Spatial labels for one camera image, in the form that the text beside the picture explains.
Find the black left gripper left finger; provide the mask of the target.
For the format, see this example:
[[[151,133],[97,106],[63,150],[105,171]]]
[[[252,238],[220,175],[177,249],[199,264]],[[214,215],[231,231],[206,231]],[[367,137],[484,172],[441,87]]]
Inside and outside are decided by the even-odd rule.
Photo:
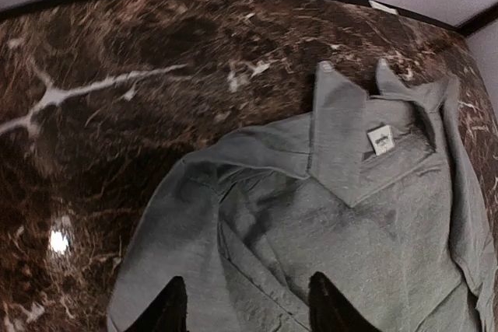
[[[127,332],[187,332],[188,296],[184,279],[171,278]]]

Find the grey long sleeve shirt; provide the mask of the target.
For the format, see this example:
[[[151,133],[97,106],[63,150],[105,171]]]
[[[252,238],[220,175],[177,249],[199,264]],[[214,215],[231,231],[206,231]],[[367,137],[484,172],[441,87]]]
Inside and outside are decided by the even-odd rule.
[[[367,94],[323,61],[307,114],[188,153],[156,188],[107,309],[126,331],[171,278],[189,331],[309,331],[317,271],[382,331],[494,331],[496,252],[459,82]]]

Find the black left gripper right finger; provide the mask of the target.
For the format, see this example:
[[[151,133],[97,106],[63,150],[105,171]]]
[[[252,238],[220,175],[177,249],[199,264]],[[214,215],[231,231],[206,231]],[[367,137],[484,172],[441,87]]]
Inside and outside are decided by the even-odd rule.
[[[310,277],[308,302],[312,331],[364,331],[361,315],[319,271]]]

